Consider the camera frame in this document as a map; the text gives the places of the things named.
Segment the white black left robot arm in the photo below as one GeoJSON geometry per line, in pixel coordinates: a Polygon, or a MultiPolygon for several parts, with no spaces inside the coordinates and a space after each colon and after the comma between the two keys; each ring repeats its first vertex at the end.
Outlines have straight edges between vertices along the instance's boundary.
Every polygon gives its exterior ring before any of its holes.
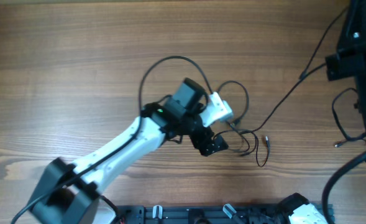
{"type": "Polygon", "coordinates": [[[103,192],[135,161],[157,150],[176,136],[188,136],[202,156],[227,149],[211,125],[233,112],[214,92],[186,78],[174,95],[146,104],[133,123],[103,147],[67,164],[53,160],[45,168],[28,201],[29,212],[40,223],[117,223],[115,206],[103,192]]]}

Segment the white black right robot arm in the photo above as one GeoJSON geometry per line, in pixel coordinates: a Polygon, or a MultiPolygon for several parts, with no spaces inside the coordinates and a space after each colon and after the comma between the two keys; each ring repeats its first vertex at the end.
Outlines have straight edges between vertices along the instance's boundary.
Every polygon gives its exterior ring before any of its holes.
{"type": "MultiPolygon", "coordinates": [[[[325,58],[323,67],[327,69],[330,81],[352,77],[355,80],[358,100],[356,107],[362,115],[365,132],[357,137],[345,136],[347,141],[366,139],[366,0],[351,0],[343,10],[346,14],[336,52],[325,58]]],[[[332,223],[327,205],[330,192],[337,181],[348,171],[366,162],[366,151],[339,168],[324,187],[321,204],[324,221],[332,223]]]]}

